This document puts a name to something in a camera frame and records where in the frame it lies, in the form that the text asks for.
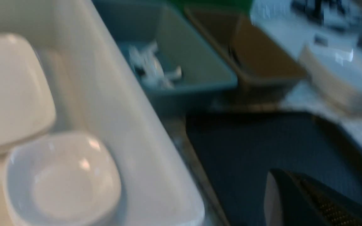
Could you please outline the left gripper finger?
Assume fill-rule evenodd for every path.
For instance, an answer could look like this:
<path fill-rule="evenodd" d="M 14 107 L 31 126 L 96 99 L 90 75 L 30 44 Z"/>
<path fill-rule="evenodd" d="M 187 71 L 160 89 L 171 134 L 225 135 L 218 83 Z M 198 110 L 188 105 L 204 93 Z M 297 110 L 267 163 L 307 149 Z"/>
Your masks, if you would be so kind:
<path fill-rule="evenodd" d="M 267 173 L 267 226 L 362 226 L 362 205 L 311 176 L 283 169 Z"/>

